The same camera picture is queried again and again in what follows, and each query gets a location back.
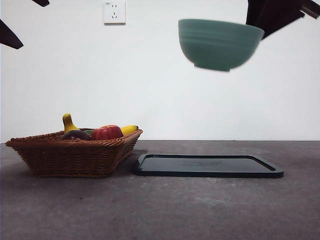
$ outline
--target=green fruit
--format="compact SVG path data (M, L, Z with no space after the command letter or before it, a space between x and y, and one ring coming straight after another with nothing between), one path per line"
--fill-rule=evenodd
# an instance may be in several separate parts
M84 132L86 132L89 136L91 136L93 130L84 130Z

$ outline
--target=bowl rim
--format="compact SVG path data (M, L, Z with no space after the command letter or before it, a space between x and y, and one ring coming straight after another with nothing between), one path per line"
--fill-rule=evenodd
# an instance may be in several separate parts
M249 25L249 24L242 24L242 23L233 22L233 21L212 20L212 19L205 19L205 18L182 18L182 19L178 20L178 23L185 22L185 21L190 21L190 20L198 21L198 22L212 22L212 23L225 23L225 24L230 24L230 25L238 25L238 26L241 26L241 27L260 30L263 33L265 33L265 31L260 27Z

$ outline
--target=black tray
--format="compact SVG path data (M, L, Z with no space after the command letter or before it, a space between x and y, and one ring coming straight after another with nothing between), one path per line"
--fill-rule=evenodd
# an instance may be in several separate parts
M284 170L249 155L143 154L133 173L139 176L282 178Z

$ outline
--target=bowl base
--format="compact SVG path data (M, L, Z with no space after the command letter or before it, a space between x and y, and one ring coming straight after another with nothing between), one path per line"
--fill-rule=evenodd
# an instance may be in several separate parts
M203 68L203 69L211 69L211 70L216 70L216 71L223 71L223 72L230 72L230 68L223 68L223 67L215 67L210 64L203 64L203 63L195 63L195 67L198 68Z

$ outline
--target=plastic fruit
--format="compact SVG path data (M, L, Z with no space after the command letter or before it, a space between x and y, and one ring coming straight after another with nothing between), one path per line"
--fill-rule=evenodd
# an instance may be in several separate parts
M77 128L73 124L70 113L66 113L65 115L63 115L62 121L63 121L63 125L64 125L64 134L66 134L67 132L69 132L71 130L80 130L79 128Z
M117 125L106 125L96 128L91 133L92 140L111 140L123 137L121 128Z
M85 133L87 133L89 136L91 136L93 130L84 130Z
M123 135L131 134L137 130L138 130L138 126L136 126L136 125L128 125L128 126L123 126L121 128Z
M61 137L61 140L87 140L90 141L91 137L81 130L70 130Z

